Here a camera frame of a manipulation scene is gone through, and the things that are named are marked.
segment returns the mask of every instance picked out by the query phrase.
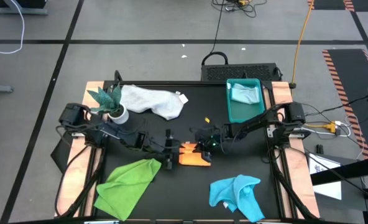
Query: teal tray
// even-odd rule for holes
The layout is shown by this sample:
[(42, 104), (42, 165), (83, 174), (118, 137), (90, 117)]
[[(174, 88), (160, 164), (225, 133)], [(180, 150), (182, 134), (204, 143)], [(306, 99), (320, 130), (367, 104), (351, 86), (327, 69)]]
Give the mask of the teal tray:
[(262, 87), (258, 79), (256, 78), (230, 78), (230, 79), (227, 79), (227, 83), (230, 83), (231, 86), (233, 86), (233, 84), (235, 83), (241, 84), (243, 86), (253, 87), (253, 88), (257, 86), (259, 87), (259, 96), (260, 96), (260, 102), (254, 103), (252, 105), (236, 102), (236, 101), (231, 100), (231, 97), (230, 97), (231, 90), (229, 90), (226, 86), (229, 122), (242, 123), (264, 112), (265, 110), (264, 95), (262, 94)]

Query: gray floor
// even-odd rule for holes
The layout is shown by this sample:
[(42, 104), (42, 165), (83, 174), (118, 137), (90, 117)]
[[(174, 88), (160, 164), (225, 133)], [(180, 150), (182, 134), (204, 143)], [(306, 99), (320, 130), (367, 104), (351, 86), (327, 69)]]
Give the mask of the gray floor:
[[(65, 38), (78, 0), (49, 0), (49, 16), (25, 16), (25, 39)], [(296, 40), (307, 11), (306, 0), (269, 0), (250, 19), (240, 12), (224, 13), (219, 39)], [(358, 13), (368, 35), (368, 12)], [(208, 0), (114, 1), (85, 0), (73, 39), (152, 40), (213, 39), (219, 12)], [(0, 16), (0, 39), (18, 39), (21, 21)], [(348, 11), (312, 11), (305, 40), (361, 40)], [(1, 50), (17, 45), (0, 45)], [(0, 84), (15, 92), (0, 95), (0, 217), (34, 128), (61, 45), (24, 45), (14, 55), (0, 55)], [(211, 44), (81, 45), (68, 48), (43, 121), (34, 153), (14, 206), (10, 222), (53, 217), (53, 203), (61, 173), (50, 158), (59, 138), (54, 127), (63, 107), (81, 102), (87, 81), (110, 80), (118, 69), (124, 80), (200, 80), (202, 58)], [(295, 45), (217, 45), (231, 63), (275, 62), (290, 80)], [(319, 109), (340, 105), (321, 51), (366, 49), (363, 45), (302, 45), (294, 99)], [(222, 63), (211, 57), (209, 64)], [(343, 121), (344, 110), (326, 113)], [(305, 147), (321, 141), (314, 135)], [(359, 148), (346, 138), (323, 141), (332, 156), (355, 158)], [(362, 214), (320, 207), (332, 221), (363, 222)]]

